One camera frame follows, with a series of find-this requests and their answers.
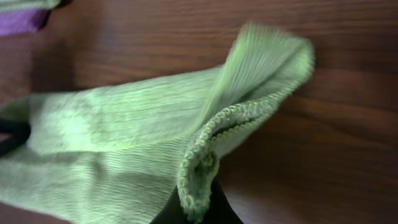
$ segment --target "cloth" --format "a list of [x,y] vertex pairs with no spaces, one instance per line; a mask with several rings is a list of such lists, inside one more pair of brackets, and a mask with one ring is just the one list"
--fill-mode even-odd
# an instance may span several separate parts
[[48,13],[41,9],[0,12],[0,35],[36,32],[45,24]]
[[[189,224],[178,197],[177,187],[172,192],[162,211],[150,224]],[[223,189],[221,189],[217,177],[211,183],[210,206],[203,221],[200,224],[243,224],[237,214],[231,208]]]
[[61,0],[0,0],[0,12],[20,9],[53,9]]
[[310,77],[313,61],[309,41],[251,22],[219,67],[10,102],[0,118],[32,132],[0,158],[0,201],[72,223],[150,223],[177,185],[199,222],[219,158]]

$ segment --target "towel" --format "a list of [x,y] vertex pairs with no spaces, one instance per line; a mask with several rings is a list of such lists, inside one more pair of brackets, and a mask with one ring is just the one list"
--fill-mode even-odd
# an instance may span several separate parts
[[48,13],[42,9],[0,12],[0,36],[36,32],[44,26]]
[[0,201],[72,223],[150,223],[177,186],[200,222],[219,159],[308,80],[313,61],[308,40],[250,22],[215,68],[12,101],[0,118],[31,134],[0,158]]
[[0,12],[19,9],[53,9],[62,0],[0,0]]

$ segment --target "wood grain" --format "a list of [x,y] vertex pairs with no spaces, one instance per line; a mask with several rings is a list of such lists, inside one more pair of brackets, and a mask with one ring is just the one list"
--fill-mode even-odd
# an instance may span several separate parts
[[[221,161],[242,221],[396,223],[396,1],[76,0],[39,33],[0,38],[0,103],[218,65],[250,19],[312,40],[317,70]],[[62,223],[10,211],[1,223]]]

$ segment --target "black handle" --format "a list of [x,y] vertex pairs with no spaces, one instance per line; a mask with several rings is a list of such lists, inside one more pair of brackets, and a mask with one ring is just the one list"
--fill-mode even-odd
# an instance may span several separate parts
[[26,143],[30,136],[29,124],[0,119],[0,133],[11,137],[0,142],[0,157]]
[[[184,214],[180,205],[177,187],[171,194],[166,206],[150,224],[166,223],[192,224],[191,222],[188,222],[187,216]],[[210,207],[201,224],[215,223],[243,224],[229,205],[217,178],[215,178],[211,184]]]

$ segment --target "light green towel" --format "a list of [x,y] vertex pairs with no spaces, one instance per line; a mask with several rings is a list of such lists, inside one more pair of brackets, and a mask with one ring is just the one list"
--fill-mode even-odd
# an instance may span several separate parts
[[0,0],[0,12],[18,9],[53,9],[61,0]]
[[309,78],[313,60],[309,41],[248,23],[219,67],[9,103],[0,118],[32,134],[0,159],[0,201],[79,224],[149,223],[177,185],[200,221],[218,158]]

